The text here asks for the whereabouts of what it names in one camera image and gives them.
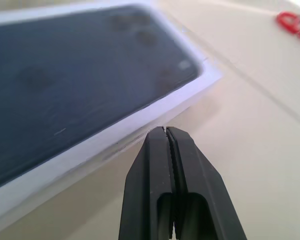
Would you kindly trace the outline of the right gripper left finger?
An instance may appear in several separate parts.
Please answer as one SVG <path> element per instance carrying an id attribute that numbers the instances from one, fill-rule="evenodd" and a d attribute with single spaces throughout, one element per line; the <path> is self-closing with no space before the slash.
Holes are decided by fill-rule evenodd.
<path id="1" fill-rule="evenodd" d="M 156 127 L 126 176 L 118 240 L 170 240 L 175 191 L 170 143 Z"/>

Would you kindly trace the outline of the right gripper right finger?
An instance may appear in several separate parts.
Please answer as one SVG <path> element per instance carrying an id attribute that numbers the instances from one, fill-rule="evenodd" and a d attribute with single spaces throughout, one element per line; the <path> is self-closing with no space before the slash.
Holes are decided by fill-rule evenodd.
<path id="1" fill-rule="evenodd" d="M 177 240 L 247 240 L 224 181 L 192 137 L 166 129 L 175 180 Z"/>

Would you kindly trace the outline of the white phone box lid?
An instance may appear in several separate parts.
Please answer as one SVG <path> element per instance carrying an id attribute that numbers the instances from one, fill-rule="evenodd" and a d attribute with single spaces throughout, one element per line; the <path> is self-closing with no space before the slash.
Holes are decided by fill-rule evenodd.
<path id="1" fill-rule="evenodd" d="M 150 1 L 0 12 L 0 232 L 221 77 Z"/>

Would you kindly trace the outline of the red handled scissors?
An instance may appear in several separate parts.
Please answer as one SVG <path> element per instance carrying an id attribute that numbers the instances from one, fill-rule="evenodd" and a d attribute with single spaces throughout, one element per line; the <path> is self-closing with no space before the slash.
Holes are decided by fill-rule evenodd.
<path id="1" fill-rule="evenodd" d="M 276 16 L 275 21 L 285 31 L 300 38 L 300 14 L 282 11 Z"/>

